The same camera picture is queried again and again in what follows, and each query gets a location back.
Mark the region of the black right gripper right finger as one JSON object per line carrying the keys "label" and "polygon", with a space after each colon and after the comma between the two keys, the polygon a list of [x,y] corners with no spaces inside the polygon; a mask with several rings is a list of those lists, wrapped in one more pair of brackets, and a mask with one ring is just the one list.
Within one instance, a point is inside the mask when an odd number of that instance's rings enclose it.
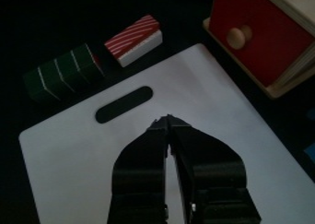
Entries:
{"label": "black right gripper right finger", "polygon": [[242,157],[183,119],[167,117],[186,224],[260,224]]}

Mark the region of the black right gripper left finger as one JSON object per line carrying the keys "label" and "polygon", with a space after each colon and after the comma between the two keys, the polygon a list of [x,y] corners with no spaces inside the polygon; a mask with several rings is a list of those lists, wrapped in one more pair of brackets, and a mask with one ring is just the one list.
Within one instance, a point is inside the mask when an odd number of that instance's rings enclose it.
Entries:
{"label": "black right gripper left finger", "polygon": [[154,121],[118,156],[107,224],[166,224],[167,147],[163,117]]}

